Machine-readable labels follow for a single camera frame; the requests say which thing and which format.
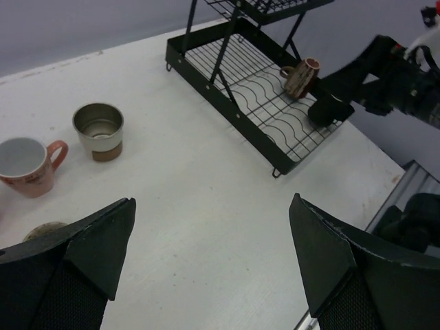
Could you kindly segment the peach floral mug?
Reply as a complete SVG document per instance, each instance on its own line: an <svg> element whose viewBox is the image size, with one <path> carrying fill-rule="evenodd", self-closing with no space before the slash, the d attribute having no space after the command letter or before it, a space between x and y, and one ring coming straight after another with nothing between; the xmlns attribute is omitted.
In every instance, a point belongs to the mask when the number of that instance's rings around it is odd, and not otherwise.
<svg viewBox="0 0 440 330"><path fill-rule="evenodd" d="M6 140L1 143L1 181L25 197L40 197L53 188L54 173L68 151L62 140L48 146L30 137Z"/></svg>

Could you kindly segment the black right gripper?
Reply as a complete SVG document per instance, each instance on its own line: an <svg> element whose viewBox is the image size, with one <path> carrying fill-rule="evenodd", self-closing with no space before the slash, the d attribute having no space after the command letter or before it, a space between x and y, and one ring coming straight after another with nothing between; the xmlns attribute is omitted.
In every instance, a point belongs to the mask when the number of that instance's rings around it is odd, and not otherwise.
<svg viewBox="0 0 440 330"><path fill-rule="evenodd" d="M407 49L378 35L361 58L319 79L318 99L354 101L377 116L396 109L439 128L439 66L431 47L417 43ZM369 74L376 79L364 83Z"/></svg>

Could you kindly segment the brown white ceramic cup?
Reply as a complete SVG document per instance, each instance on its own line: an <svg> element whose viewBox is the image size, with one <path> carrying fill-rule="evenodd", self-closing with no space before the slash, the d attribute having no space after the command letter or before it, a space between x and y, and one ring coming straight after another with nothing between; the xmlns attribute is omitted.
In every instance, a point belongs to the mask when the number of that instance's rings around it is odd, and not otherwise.
<svg viewBox="0 0 440 330"><path fill-rule="evenodd" d="M72 124L89 159L110 162L122 153L124 116L116 107L86 104L75 111Z"/></svg>

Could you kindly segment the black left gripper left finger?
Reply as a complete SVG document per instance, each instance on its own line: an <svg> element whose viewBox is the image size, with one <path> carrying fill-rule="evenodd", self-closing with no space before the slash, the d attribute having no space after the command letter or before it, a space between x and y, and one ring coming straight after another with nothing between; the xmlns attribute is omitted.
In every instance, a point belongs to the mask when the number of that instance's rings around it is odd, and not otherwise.
<svg viewBox="0 0 440 330"><path fill-rule="evenodd" d="M135 211L136 200L123 198L1 249L1 328L99 329L116 298Z"/></svg>

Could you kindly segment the speckled beige small cup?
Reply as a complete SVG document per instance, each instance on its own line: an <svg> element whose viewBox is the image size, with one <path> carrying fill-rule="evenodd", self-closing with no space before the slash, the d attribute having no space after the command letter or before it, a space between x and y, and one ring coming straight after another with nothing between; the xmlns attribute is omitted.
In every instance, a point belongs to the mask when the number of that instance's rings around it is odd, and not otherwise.
<svg viewBox="0 0 440 330"><path fill-rule="evenodd" d="M57 221L53 221L53 222L49 222L49 223L44 223L38 227L35 227L33 230L31 230L23 239L23 242L26 241L30 241L32 239L35 239L36 237L40 237L43 236L45 234L49 234L53 231L56 231L60 228L65 227L67 224L63 223L63 222L57 222Z"/></svg>

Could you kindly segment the brown striped mug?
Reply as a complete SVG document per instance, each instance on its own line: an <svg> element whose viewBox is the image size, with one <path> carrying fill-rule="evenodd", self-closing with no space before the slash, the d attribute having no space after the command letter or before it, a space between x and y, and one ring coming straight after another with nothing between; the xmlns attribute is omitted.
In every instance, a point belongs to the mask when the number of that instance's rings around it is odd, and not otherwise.
<svg viewBox="0 0 440 330"><path fill-rule="evenodd" d="M281 67L279 74L285 79L284 90L293 99L304 98L313 87L320 71L320 62L314 58L305 58L295 67Z"/></svg>

